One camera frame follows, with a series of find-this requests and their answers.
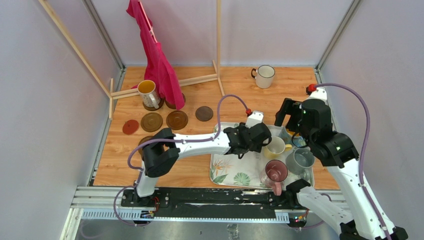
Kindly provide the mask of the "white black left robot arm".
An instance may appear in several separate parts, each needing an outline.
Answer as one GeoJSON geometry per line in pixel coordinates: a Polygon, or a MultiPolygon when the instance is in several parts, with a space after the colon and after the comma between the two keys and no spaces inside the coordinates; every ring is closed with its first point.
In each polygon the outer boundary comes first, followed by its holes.
{"type": "Polygon", "coordinates": [[[216,127],[215,133],[195,135],[177,134],[171,128],[164,128],[146,141],[141,147],[143,172],[135,188],[135,202],[149,206],[158,179],[168,174],[178,160],[201,155],[243,159],[249,152],[261,152],[272,141],[270,129],[262,122],[250,127],[244,122],[216,127]]]}

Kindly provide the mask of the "white enamel mug black rim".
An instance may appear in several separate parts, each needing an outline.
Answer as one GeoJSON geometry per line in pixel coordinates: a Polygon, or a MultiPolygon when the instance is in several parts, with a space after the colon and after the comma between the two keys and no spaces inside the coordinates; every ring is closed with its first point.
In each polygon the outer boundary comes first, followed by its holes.
{"type": "Polygon", "coordinates": [[[261,89],[267,89],[271,86],[276,74],[274,67],[264,64],[258,68],[252,68],[251,77],[255,79],[255,84],[261,89]]]}

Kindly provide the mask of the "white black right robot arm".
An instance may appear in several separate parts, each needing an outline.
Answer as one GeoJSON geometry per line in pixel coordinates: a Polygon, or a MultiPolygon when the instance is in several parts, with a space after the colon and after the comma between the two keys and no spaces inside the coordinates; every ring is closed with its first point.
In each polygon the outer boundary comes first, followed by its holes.
{"type": "Polygon", "coordinates": [[[275,114],[275,126],[289,115],[288,129],[304,138],[313,156],[336,180],[349,206],[346,212],[321,195],[304,179],[286,186],[285,201],[292,209],[305,207],[333,228],[341,240],[406,240],[408,234],[384,214],[367,180],[352,140],[333,130],[331,109],[321,99],[303,102],[285,98],[275,114]]]}

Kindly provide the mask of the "floral white serving tray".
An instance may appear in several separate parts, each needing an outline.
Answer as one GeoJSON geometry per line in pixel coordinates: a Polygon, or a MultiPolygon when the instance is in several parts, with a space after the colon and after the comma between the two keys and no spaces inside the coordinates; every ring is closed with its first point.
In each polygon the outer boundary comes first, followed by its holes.
{"type": "MultiPolygon", "coordinates": [[[[272,136],[278,136],[284,141],[287,139],[287,130],[283,127],[267,125],[272,136]]],[[[277,160],[286,163],[287,156],[293,149],[282,153],[277,160]]],[[[260,182],[260,173],[270,161],[264,156],[264,150],[258,152],[248,152],[243,158],[238,159],[237,155],[218,155],[213,154],[210,158],[209,178],[216,185],[225,185],[233,187],[247,187],[250,189],[266,189],[260,182]]],[[[310,168],[302,174],[297,175],[288,171],[287,178],[283,181],[282,189],[296,180],[304,179],[312,187],[315,185],[313,169],[310,168]]]]}

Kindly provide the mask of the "plain dark brown coaster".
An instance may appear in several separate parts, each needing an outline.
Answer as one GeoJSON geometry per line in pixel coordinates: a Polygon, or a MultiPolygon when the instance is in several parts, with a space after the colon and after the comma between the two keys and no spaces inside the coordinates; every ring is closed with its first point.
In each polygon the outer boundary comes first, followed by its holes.
{"type": "MultiPolygon", "coordinates": [[[[142,138],[139,141],[138,145],[140,146],[141,144],[149,141],[152,137],[153,137],[152,135],[145,136],[144,138],[142,138]]],[[[138,149],[138,153],[140,154],[141,157],[143,156],[143,148],[142,147],[138,149]]]]}

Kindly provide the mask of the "pink ceramic mug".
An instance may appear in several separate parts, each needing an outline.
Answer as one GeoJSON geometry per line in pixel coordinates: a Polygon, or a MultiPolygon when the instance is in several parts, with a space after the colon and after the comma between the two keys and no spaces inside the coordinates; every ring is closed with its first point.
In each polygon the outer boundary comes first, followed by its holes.
{"type": "Polygon", "coordinates": [[[267,188],[271,188],[274,195],[280,196],[283,192],[283,181],[288,176],[288,168],[280,160],[270,160],[259,174],[260,182],[267,188]]]}

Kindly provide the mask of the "magenta cloth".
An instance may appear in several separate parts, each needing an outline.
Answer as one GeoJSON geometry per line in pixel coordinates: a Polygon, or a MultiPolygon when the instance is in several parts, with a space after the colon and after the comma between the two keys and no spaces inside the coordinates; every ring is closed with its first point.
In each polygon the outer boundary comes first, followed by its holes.
{"type": "Polygon", "coordinates": [[[181,110],[185,100],[176,72],[166,58],[161,43],[157,40],[153,23],[148,18],[140,0],[130,0],[126,12],[136,20],[140,39],[147,59],[144,78],[152,80],[161,98],[181,110]]]}

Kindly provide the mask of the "amber brown coaster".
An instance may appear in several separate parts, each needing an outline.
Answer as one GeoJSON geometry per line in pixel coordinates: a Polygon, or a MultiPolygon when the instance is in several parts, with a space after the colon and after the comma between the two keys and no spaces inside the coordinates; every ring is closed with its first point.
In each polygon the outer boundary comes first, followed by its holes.
{"type": "Polygon", "coordinates": [[[159,130],[163,125],[163,118],[160,114],[151,112],[144,115],[140,121],[141,128],[149,133],[159,130]]]}

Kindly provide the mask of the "dark wooden coaster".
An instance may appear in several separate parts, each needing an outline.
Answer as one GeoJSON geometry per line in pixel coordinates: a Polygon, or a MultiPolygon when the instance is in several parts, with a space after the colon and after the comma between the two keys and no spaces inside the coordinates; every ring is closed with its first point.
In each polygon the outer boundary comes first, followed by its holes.
{"type": "Polygon", "coordinates": [[[214,111],[209,106],[200,106],[195,111],[195,117],[202,122],[211,120],[214,116],[214,111]]]}
{"type": "Polygon", "coordinates": [[[188,116],[184,111],[174,110],[166,117],[166,124],[172,130],[181,130],[188,124],[188,116]]]}

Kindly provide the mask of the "pale yellow mug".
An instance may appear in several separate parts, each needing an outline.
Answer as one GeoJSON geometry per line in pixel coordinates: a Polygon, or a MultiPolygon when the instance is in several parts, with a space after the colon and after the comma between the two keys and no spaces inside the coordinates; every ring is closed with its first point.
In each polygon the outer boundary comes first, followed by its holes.
{"type": "Polygon", "coordinates": [[[288,152],[293,146],[278,136],[272,136],[268,145],[263,148],[263,155],[269,160],[277,159],[282,153],[288,152]]]}

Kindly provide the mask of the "glass mug yellow inside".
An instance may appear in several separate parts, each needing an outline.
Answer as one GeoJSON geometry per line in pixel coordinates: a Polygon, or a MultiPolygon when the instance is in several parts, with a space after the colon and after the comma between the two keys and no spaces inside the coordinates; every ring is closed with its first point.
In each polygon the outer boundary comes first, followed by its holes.
{"type": "Polygon", "coordinates": [[[148,106],[154,106],[158,108],[158,104],[161,100],[159,94],[156,91],[156,84],[152,80],[143,80],[137,86],[137,91],[142,102],[148,106]]]}

